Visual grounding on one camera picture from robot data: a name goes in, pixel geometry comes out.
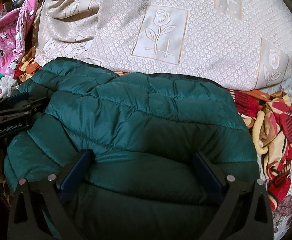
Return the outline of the dark green puffer jacket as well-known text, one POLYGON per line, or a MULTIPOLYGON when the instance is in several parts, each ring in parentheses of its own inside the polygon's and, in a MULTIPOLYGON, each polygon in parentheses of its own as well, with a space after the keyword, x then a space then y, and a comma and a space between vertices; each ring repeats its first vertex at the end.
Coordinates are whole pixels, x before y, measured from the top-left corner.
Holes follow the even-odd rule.
POLYGON ((85 239, 198 239, 220 206, 198 152, 239 181, 260 177, 246 124, 213 81, 57 58, 18 91, 49 103, 11 141, 7 183, 45 179, 92 150, 64 203, 85 239))

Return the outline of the beige rose patterned bedspread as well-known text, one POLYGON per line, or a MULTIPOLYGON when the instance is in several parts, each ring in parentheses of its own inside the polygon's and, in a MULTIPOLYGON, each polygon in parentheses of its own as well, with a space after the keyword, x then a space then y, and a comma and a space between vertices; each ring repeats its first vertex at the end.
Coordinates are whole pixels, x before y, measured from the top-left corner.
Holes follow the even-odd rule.
POLYGON ((41 65, 69 57, 238 90, 292 75, 292 12, 283 0, 43 0, 37 17, 41 65))

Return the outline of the red orange yellow floral blanket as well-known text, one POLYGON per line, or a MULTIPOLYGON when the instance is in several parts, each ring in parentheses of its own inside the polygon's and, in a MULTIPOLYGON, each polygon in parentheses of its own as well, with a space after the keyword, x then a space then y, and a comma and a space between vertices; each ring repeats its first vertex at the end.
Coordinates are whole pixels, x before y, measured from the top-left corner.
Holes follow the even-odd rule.
POLYGON ((261 155, 273 211, 287 196, 291 186, 292 103, 282 90, 273 94, 260 90, 227 91, 252 136, 257 154, 261 155))

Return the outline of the pink penguin print cloth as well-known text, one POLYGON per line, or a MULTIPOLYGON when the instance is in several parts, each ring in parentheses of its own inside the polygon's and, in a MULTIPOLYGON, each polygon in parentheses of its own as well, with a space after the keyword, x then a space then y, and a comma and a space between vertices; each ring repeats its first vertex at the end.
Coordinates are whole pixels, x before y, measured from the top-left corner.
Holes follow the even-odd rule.
POLYGON ((13 78, 25 55, 25 37, 33 25, 41 0, 25 0, 0 19, 0 73, 13 78))

